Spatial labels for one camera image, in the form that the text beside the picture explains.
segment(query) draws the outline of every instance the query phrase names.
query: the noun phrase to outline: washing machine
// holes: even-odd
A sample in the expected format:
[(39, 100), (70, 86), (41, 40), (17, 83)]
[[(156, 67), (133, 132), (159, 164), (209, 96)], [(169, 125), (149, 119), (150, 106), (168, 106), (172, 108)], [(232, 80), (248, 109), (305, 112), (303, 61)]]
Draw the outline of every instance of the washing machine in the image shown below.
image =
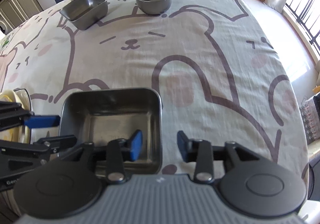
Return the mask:
[(0, 15), (0, 31), (5, 35), (12, 31), (12, 27), (6, 22), (2, 15)]

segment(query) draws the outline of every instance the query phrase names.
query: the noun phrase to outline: screw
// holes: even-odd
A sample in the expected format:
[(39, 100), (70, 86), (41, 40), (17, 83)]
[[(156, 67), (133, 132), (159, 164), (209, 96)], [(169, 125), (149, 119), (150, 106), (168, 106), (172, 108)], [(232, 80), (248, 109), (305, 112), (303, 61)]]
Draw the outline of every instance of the screw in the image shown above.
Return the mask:
[(110, 181), (122, 181), (124, 179), (124, 175), (120, 172), (113, 172), (108, 175), (108, 179)]
[(212, 180), (212, 175), (210, 173), (207, 173), (207, 172), (200, 172), (196, 175), (196, 178), (199, 180), (199, 181), (211, 181)]

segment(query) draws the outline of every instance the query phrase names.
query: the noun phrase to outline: bear ear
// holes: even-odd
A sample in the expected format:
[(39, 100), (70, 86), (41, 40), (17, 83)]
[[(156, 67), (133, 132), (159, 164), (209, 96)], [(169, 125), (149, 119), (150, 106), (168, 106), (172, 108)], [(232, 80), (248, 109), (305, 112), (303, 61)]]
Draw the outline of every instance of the bear ear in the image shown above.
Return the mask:
[(0, 55), (0, 87), (3, 90), (5, 77), (7, 76), (8, 66), (13, 61), (17, 51), (12, 50), (7, 55)]

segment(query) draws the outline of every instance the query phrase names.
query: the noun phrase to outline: table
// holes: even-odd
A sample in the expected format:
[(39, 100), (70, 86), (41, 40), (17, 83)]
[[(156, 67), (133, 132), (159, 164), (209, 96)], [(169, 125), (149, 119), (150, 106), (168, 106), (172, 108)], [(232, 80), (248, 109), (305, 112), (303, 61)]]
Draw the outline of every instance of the table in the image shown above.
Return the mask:
[[(135, 0), (79, 31), (59, 10), (33, 16), (1, 42), (0, 86), (26, 88), (34, 112), (61, 114), (74, 91), (149, 87), (163, 102), (162, 173), (192, 173), (176, 133), (236, 141), (308, 183), (304, 128), (279, 57), (242, 0), (172, 0), (149, 16)], [(33, 131), (32, 140), (58, 129)], [(216, 167), (216, 177), (223, 168)]]

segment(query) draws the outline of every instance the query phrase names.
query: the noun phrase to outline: square metal pan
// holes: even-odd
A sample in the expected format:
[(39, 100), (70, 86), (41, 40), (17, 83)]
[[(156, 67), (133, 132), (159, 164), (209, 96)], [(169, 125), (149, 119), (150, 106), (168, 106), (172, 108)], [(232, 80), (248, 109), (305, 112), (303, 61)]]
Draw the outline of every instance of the square metal pan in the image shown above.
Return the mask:
[(84, 31), (108, 13), (107, 0), (73, 0), (60, 13)]
[[(155, 174), (162, 165), (161, 98), (153, 89), (125, 88), (76, 92), (63, 105), (59, 134), (74, 134), (78, 142), (128, 139), (137, 129), (143, 142), (139, 158), (125, 162), (130, 173)], [(105, 162), (99, 162), (96, 175), (105, 176)]]

